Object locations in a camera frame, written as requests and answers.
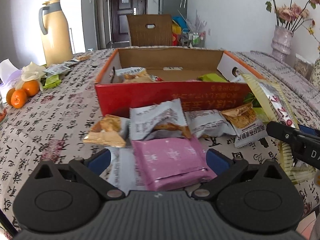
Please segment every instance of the screw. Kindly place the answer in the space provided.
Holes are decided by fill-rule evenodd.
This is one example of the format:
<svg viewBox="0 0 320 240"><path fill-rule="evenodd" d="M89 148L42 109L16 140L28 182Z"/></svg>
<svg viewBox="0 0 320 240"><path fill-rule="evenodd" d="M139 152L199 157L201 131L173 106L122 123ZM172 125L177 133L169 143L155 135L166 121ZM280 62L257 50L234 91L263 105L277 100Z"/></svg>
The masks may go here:
<svg viewBox="0 0 320 240"><path fill-rule="evenodd" d="M119 189L111 189L107 192L107 196L111 198L118 198L122 196L122 191Z"/></svg>
<svg viewBox="0 0 320 240"><path fill-rule="evenodd" d="M82 158L82 157L76 157L76 158L75 158L75 160L76 160L76 161L80 161L80 162L81 162L81 161L83 161L83 160L84 160L84 158Z"/></svg>
<svg viewBox="0 0 320 240"><path fill-rule="evenodd" d="M210 191L207 189L199 188L194 191L194 194L197 197L207 197L210 195Z"/></svg>

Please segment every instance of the gray ribbed surface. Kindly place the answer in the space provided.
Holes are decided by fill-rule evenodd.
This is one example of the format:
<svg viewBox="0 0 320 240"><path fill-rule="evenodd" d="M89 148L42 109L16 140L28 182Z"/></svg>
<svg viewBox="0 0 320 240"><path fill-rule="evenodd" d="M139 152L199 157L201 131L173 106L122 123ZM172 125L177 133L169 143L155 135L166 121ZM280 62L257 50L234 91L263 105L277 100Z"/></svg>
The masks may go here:
<svg viewBox="0 0 320 240"><path fill-rule="evenodd" d="M191 200L184 191L133 191L105 204L95 220L73 232L37 235L21 232L15 240L303 240L296 232L257 236L233 229L208 202Z"/></svg>

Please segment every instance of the tablecloth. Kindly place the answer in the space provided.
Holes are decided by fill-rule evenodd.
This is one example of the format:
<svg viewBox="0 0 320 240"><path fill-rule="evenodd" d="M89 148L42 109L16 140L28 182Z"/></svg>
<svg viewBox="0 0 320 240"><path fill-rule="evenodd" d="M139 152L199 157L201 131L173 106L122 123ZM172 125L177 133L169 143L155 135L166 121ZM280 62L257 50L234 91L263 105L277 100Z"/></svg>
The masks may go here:
<svg viewBox="0 0 320 240"><path fill-rule="evenodd" d="M91 58L74 66L60 86L30 98L22 109L6 105L9 120L0 126L0 208L14 226L18 224L12 212L12 203L41 158L57 154L57 163L68 163L75 157L88 158L102 149L101 146L84 144L82 139L102 117L94 80L112 52L113 49L106 49L89 53ZM292 91L285 84L285 79L281 81L281 78L277 78L266 62L260 63L269 56L258 53L236 53L236 56L263 76L281 84L301 124L320 128L320 117L310 108L307 100L304 101ZM263 163L267 158L278 159L272 138L262 139L241 149L234 148L234 137L231 136L209 138L202 143L205 148L215 148L231 158L243 156L250 163ZM119 154L116 153L113 178L119 176L116 172L119 165ZM105 179L109 179L109 176L108 172L101 175ZM116 178L113 181L116 186L120 180ZM305 213L308 213L319 203L320 188L312 180L296 187L305 202Z"/></svg>

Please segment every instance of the yellow flower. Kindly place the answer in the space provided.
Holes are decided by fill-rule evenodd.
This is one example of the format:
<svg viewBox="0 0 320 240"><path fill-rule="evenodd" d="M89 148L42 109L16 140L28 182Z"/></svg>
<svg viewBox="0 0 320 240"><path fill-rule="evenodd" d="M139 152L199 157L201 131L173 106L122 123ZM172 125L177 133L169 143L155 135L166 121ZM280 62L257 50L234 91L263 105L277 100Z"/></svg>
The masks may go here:
<svg viewBox="0 0 320 240"><path fill-rule="evenodd" d="M309 32L311 35L315 33L315 31L313 30L312 27L309 27L307 30L308 30L308 32Z"/></svg>

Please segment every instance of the pink snack package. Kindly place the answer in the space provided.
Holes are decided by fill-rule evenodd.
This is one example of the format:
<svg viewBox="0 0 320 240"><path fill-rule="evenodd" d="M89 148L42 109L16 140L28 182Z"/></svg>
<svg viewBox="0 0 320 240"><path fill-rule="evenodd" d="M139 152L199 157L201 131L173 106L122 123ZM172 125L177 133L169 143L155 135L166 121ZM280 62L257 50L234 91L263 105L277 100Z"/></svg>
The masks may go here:
<svg viewBox="0 0 320 240"><path fill-rule="evenodd" d="M196 137L131 141L147 190L167 191L214 179Z"/></svg>

